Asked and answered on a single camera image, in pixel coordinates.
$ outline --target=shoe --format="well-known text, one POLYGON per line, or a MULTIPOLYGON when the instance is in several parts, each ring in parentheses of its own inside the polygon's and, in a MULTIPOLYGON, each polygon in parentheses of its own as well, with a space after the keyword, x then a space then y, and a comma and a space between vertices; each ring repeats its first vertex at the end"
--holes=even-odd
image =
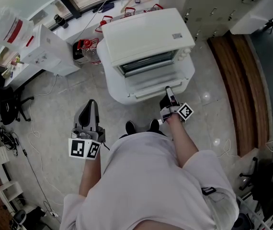
POLYGON ((158 131, 159 127, 160 127, 160 124, 159 124, 159 121, 157 119, 153 119, 150 122, 150 128, 149 128, 150 130, 158 131))
POLYGON ((135 125, 131 121, 128 121, 126 123, 126 132, 129 135, 132 135, 132 134, 136 133, 136 127, 135 127, 135 125))

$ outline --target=person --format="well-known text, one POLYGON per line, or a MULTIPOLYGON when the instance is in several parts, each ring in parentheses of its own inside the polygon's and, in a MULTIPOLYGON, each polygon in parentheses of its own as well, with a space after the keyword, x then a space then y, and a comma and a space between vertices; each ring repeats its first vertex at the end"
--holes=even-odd
POLYGON ((198 151, 178 114, 166 122, 173 141, 157 120, 142 133, 127 122, 103 176, 100 154, 86 160, 79 194, 64 198, 60 230, 232 228, 239 209, 217 156, 198 151))

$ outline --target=tile floor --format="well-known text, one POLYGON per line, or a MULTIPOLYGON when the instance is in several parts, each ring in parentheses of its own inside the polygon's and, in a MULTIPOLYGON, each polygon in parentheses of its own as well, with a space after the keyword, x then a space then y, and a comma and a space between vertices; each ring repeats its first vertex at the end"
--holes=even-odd
MULTIPOLYGON (((237 154, 234 124, 224 83, 215 59, 206 42, 198 42, 193 49, 192 60, 195 75, 187 89, 177 95, 180 102, 187 102, 195 113, 185 123, 185 128, 200 150, 213 150, 217 156, 223 154, 223 147, 228 139, 231 141, 229 154, 237 154)), ((55 76, 44 72, 25 90, 24 97, 33 94, 47 93, 52 88, 55 76)), ((49 95, 36 96, 31 104, 33 135, 31 124, 23 120, 14 122, 8 128, 14 128, 22 146, 27 150, 30 162, 38 176, 38 180, 50 199, 52 208, 62 214, 63 195, 77 193, 82 175, 84 160, 68 157, 68 138, 73 127, 75 112, 89 99, 95 99, 99 105, 100 126, 106 129, 106 145, 112 144, 125 133, 125 123, 132 120, 139 130, 144 130, 151 119, 159 118, 159 101, 161 97, 149 99, 131 106, 122 105, 109 95, 102 66, 84 65, 81 70, 67 77, 57 78, 53 91, 49 95), (39 153, 42 155, 43 174, 39 153)), ((29 104, 25 105, 29 115, 29 104)), ((161 130, 169 135, 167 124, 161 130)), ((108 150, 102 147, 102 167, 108 150)), ((237 193, 242 183, 240 172, 248 172, 252 168, 251 159, 257 155, 254 149, 240 159, 226 154, 220 162, 237 193)), ((43 206, 43 195, 34 175, 19 151, 18 157, 10 153, 10 162, 6 164, 12 179, 18 180, 24 190, 24 197, 30 204, 43 206)), ((59 223, 48 217, 47 223, 58 229, 59 223)))

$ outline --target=black and white square marker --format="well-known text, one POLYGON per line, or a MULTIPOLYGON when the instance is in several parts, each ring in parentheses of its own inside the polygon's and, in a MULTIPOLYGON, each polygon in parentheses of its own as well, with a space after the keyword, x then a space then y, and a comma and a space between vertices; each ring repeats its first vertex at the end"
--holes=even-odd
POLYGON ((184 121, 186 121, 194 113, 194 111, 187 103, 184 103, 181 107, 179 107, 177 113, 183 118, 184 121))
POLYGON ((101 143, 87 139, 68 139, 68 155, 79 159, 96 159, 101 143))

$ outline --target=oven label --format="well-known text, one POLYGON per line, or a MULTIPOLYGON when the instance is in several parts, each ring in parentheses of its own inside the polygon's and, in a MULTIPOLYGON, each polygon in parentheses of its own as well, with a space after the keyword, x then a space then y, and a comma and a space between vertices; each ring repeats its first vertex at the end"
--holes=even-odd
POLYGON ((172 36, 173 36, 174 39, 182 38, 181 33, 175 33, 175 34, 172 34, 172 36))

